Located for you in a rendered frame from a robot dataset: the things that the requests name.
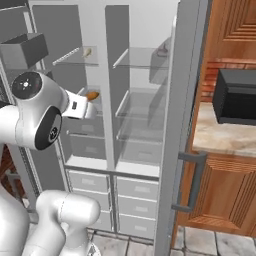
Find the clear fridge drawer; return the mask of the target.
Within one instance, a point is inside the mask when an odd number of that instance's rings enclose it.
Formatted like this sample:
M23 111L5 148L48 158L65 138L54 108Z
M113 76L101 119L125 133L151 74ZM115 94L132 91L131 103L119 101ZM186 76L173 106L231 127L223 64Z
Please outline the clear fridge drawer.
M162 154L163 130L161 118L124 118L117 134L121 159L158 165Z
M103 118L97 116L95 119L66 119L67 127L70 133L103 136Z
M79 134L70 135L74 156L105 159L105 140L100 137L89 137Z

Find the glass fridge shelf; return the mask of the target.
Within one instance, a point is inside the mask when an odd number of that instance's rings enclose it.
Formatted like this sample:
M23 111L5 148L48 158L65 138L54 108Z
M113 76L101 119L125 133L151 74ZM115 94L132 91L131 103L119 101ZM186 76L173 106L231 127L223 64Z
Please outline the glass fridge shelf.
M131 88L125 93L116 116L134 118L163 116L165 99L165 93L159 90Z
M85 49L92 48L92 54L87 58L83 57ZM75 48L64 56L53 62L53 65L59 64L84 64L86 66L97 66L98 65L98 53L96 46L81 46Z
M157 48L130 47L113 64L113 67L141 69L167 69L168 55L161 55Z

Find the grey fridge door with bins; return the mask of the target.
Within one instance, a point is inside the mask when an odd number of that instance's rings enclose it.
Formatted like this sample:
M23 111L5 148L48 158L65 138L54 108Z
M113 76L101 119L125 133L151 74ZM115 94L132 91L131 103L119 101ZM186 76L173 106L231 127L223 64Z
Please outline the grey fridge door with bins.
M0 0L0 43L19 35L35 33L28 0ZM0 53L0 100L14 104L9 72ZM16 171L30 203L44 190L65 190L65 171L59 150L59 140L44 151L34 151L16 145L7 145Z

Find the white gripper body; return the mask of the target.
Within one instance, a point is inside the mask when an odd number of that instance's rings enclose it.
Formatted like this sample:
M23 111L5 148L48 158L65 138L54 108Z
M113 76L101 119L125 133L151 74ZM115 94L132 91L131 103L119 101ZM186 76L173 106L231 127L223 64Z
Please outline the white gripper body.
M97 116L97 108L91 101L85 101L82 107L83 119L95 119Z

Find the white freezer drawer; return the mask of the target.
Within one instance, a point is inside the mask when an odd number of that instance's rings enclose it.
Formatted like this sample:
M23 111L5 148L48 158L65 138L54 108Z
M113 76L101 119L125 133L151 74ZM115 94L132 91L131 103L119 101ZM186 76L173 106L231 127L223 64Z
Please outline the white freezer drawer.
M118 206L121 214L151 219L156 216L157 203L155 201L119 196Z
M97 200L101 206L101 209L104 211L110 210L109 204L109 194L103 192L95 192L95 191L84 191L84 190L74 190L75 194L83 195L90 197L94 200Z
M158 183L143 179L117 178L118 193L122 196L156 200Z
M111 224L111 213L109 211L102 211L98 220L93 225L95 229L111 231L112 224Z
M135 216L119 215L120 232L131 236L153 239L155 220Z
M104 174L69 170L68 175L71 187L73 189L82 189L103 193L108 191L107 176Z

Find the wooden wall cupboard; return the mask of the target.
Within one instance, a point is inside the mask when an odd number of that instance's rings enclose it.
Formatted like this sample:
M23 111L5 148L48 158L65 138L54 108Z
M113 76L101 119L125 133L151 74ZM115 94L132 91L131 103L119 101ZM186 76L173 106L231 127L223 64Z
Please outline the wooden wall cupboard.
M256 64L256 0L213 0L204 62Z

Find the brown grey food item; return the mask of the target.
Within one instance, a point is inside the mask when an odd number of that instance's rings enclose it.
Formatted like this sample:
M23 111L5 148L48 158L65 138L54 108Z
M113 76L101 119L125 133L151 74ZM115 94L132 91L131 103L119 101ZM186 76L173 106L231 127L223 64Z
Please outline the brown grey food item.
M167 57L169 54L169 44L164 43L160 48L157 49L157 55L159 57Z

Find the wooden base cupboard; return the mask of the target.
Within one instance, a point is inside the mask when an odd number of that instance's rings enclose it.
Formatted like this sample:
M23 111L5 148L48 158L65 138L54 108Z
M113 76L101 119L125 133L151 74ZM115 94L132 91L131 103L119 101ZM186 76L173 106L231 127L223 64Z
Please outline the wooden base cupboard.
M256 157L209 153L196 206L177 223L256 237Z

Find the grey fridge cabinet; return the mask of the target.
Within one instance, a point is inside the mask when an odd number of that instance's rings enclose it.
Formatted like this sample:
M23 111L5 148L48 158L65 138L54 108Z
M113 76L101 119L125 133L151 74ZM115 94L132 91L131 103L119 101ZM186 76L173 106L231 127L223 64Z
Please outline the grey fridge cabinet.
M132 178L158 183L163 155L158 165L122 160L117 134L124 118L116 111L131 88L159 90L167 98L170 65L170 43L173 18L178 0L31 0L30 8L36 29L46 37L49 57L45 66L53 71L62 87L84 95L99 93L94 105L103 118L105 159L74 156L70 133L65 122L59 148L65 168L65 183L71 187L68 171L81 171L107 176L112 230L120 233L117 178ZM113 67L121 54L130 47L160 48L169 44L167 69ZM96 46L98 65L59 64L53 62L75 48Z

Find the black microwave oven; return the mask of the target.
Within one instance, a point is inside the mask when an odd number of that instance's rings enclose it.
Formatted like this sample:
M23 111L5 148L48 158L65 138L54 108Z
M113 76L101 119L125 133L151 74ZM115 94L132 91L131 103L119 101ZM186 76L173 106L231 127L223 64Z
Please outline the black microwave oven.
M212 104L219 124L256 126L256 70L220 69Z

